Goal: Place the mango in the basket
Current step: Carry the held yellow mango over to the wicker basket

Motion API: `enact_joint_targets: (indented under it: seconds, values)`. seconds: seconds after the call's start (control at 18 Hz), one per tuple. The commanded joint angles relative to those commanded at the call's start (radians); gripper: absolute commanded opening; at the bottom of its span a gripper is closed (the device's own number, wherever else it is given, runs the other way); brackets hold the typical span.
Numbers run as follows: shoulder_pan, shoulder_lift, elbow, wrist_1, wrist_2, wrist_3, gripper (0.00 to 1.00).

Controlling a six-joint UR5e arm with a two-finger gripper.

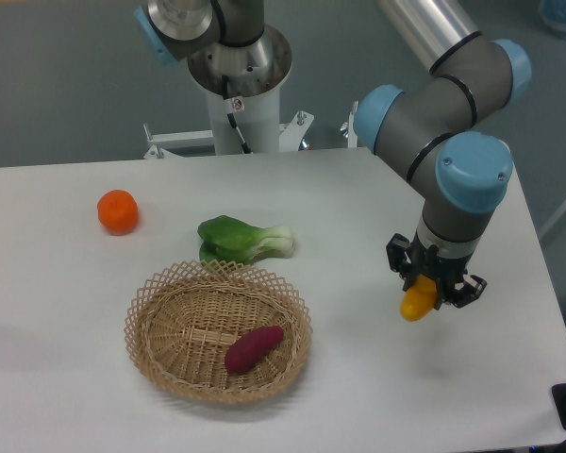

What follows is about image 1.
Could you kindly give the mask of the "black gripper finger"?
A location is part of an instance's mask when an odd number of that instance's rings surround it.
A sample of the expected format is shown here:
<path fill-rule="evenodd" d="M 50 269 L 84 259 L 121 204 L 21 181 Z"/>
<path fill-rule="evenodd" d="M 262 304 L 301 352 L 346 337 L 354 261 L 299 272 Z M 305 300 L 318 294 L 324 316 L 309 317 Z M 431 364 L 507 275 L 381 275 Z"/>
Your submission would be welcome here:
<path fill-rule="evenodd" d="M 465 274 L 463 280 L 458 283 L 437 279 L 437 300 L 434 308 L 440 309 L 443 305 L 464 308 L 479 299 L 486 287 L 487 281 L 476 275 Z"/>
<path fill-rule="evenodd" d="M 408 238 L 395 233 L 386 245 L 390 269 L 403 280 L 403 291 L 415 283 L 417 272 L 412 260 L 412 245 Z"/>

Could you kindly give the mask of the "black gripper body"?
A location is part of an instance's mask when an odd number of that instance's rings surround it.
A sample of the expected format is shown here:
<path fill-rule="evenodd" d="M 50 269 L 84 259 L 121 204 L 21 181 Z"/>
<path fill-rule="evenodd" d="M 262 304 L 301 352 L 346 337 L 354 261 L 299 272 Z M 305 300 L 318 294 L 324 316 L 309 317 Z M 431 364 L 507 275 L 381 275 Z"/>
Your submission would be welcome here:
<path fill-rule="evenodd" d="M 408 287 L 412 287 L 418 276 L 427 277 L 441 283 L 444 289 L 454 288 L 463 282 L 472 253 L 457 258 L 449 258 L 447 253 L 435 244 L 425 245 L 415 234 L 408 249 L 410 269 L 408 270 Z"/>

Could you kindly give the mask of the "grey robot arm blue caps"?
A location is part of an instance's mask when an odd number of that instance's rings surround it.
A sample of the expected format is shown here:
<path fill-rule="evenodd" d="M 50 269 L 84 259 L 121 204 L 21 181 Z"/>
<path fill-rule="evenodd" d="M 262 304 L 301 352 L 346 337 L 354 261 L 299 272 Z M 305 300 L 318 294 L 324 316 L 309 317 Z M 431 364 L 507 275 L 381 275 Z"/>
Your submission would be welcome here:
<path fill-rule="evenodd" d="M 524 49 L 491 42 L 455 1 L 380 5 L 431 74 L 417 92 L 384 85 L 358 104 L 352 131 L 424 198 L 412 239 L 386 253 L 404 282 L 403 316 L 444 304 L 462 308 L 486 283 L 467 265 L 513 170 L 508 147 L 474 131 L 515 100 L 531 79 Z M 260 1 L 147 1 L 135 19 L 155 56 L 186 60 L 208 100 L 219 154 L 281 149 L 279 89 L 291 70 L 286 38 L 264 21 Z"/>

